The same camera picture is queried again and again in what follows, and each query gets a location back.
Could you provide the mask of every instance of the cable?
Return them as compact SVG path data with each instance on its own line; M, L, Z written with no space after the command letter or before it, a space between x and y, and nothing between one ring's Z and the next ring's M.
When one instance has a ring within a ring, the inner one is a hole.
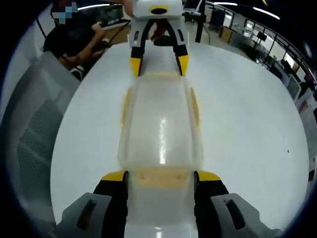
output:
M205 25L204 25L204 29L205 29L205 31L206 31L207 34L208 34L208 45L210 45L210 33L209 33L209 31L208 31L208 29L206 28Z
M111 41L122 31L129 23L131 20L128 20L118 31L115 33L115 35L109 40L108 45L110 45Z
M36 22L37 22L37 24L38 24L38 26L40 28L41 33L43 34L44 38L46 39L45 32L44 32L44 30L43 30L43 28L42 28L42 26L40 24L40 21L39 21L38 17L36 18Z

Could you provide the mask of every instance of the chair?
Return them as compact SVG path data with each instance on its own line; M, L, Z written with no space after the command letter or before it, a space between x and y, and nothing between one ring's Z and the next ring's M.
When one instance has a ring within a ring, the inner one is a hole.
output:
M16 85L0 126L7 180L42 235L56 226L50 191L53 147L79 84L50 52L43 53Z

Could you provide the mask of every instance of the desk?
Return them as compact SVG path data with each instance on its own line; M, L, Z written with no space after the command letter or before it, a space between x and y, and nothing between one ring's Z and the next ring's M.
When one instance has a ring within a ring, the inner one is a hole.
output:
M229 51L193 43L189 52L186 77L201 106L202 169L256 207L271 229L284 229L304 201L309 162L304 128L287 89L269 71ZM57 223L103 175L120 169L120 106L135 80L129 57L127 43L111 47L68 106L51 170ZM175 72L172 48L147 42L144 66L147 72Z

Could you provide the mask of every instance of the person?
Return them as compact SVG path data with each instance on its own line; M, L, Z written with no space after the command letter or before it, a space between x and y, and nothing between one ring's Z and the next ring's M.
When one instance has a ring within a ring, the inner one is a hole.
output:
M133 16L131 0L109 0L122 4L128 16ZM92 18L78 12L75 0L54 0L51 17L56 27L47 35L43 50L50 51L68 70L80 65L86 74L104 50L95 51L102 46L105 36L101 26ZM151 37L156 39L165 30L159 26Z

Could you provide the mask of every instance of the white wall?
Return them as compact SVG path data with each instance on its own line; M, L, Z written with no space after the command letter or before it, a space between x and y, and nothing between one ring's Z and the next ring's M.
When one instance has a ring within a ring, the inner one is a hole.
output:
M50 16L50 10L51 6L39 16L40 24L46 34L55 27L54 21ZM17 45L3 80L0 100L0 122L16 84L28 67L43 53L41 49L44 41L44 36L36 22L34 22Z
M231 21L232 21L232 16L229 14L226 14L224 17L223 26L230 28Z
M261 41L260 44L261 44L262 46L264 46L264 47L267 49L267 51L269 51L269 50L271 49L271 47L272 47L273 40L274 40L274 39L271 39L271 38L269 38L269 37L266 37L266 40L265 40L265 41Z
M283 56L285 55L285 50L277 42L274 42L269 55L271 57L276 56L277 60L282 60Z

